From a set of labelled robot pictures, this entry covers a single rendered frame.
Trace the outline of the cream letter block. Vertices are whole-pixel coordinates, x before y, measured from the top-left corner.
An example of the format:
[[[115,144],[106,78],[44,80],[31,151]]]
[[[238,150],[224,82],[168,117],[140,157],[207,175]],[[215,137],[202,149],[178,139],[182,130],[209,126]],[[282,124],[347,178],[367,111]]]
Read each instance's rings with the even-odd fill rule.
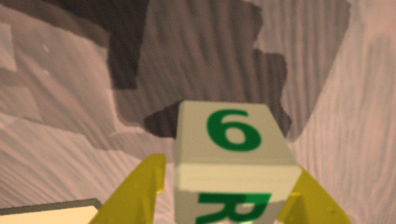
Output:
[[[274,224],[301,172],[265,104],[180,104],[174,224]]]

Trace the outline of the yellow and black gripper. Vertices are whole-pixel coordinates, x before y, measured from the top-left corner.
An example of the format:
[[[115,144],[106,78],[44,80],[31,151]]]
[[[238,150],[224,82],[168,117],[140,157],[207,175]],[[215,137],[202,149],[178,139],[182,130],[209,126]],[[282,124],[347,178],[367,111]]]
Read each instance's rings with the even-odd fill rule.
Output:
[[[298,163],[299,164],[299,163]],[[352,224],[323,187],[302,169],[277,221],[284,224]],[[153,224],[157,193],[164,191],[165,154],[145,158],[87,224]]]

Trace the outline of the beige flat mat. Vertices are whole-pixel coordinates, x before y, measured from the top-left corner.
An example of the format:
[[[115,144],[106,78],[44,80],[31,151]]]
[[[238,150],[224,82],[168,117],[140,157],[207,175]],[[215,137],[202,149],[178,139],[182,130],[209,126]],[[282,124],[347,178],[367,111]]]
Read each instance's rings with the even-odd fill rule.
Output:
[[[87,224],[101,208],[97,199],[0,209],[0,224]]]

